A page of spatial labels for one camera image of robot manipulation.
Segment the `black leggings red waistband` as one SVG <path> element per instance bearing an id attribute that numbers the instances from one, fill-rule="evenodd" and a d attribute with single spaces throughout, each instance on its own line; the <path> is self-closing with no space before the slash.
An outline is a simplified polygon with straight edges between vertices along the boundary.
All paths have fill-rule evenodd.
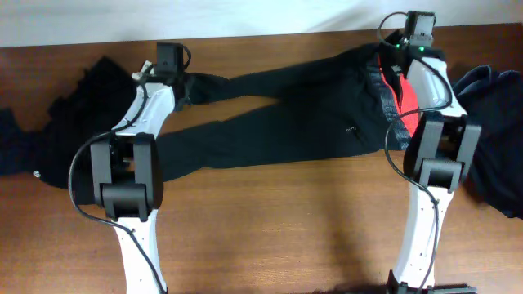
<path id="1" fill-rule="evenodd" d="M 194 73 L 188 102 L 245 96 L 270 105 L 160 136 L 163 178 L 233 168 L 403 150 L 418 125 L 418 96 L 375 43 L 236 78 Z"/>

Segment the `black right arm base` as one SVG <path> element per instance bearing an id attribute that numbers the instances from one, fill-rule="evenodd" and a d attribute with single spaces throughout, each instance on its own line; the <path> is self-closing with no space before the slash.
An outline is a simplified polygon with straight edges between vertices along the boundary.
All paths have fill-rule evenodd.
<path id="1" fill-rule="evenodd" d="M 387 280 L 386 294 L 477 294 L 476 287 L 466 284 L 443 285 L 436 287 L 427 287 L 418 290 L 417 287 L 410 287 L 406 282 L 398 282 L 393 274 L 389 271 Z"/>

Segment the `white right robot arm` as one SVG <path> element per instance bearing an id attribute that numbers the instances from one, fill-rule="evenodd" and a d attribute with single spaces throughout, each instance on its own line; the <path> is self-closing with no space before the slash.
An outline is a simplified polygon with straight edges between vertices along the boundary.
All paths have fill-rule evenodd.
<path id="1" fill-rule="evenodd" d="M 475 293 L 468 285 L 438 286 L 434 265 L 445 214 L 454 192 L 470 170 L 481 134 L 458 103 L 440 50 L 433 48 L 432 12 L 408 11 L 404 32 L 391 45 L 418 98 L 413 113 L 419 123 L 405 151 L 402 167 L 393 170 L 409 182 L 409 213 L 388 293 Z"/>

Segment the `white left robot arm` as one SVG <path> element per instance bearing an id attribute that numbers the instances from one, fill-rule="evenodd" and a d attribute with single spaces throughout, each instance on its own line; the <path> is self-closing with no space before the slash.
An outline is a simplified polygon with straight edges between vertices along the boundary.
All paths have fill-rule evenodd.
<path id="1" fill-rule="evenodd" d="M 160 42 L 156 63 L 136 74 L 136 96 L 122 120 L 90 143 L 95 203 L 114 228 L 123 257 L 128 293 L 165 293 L 156 220 L 163 176 L 156 139 L 177 106 L 191 54 L 180 43 Z"/>

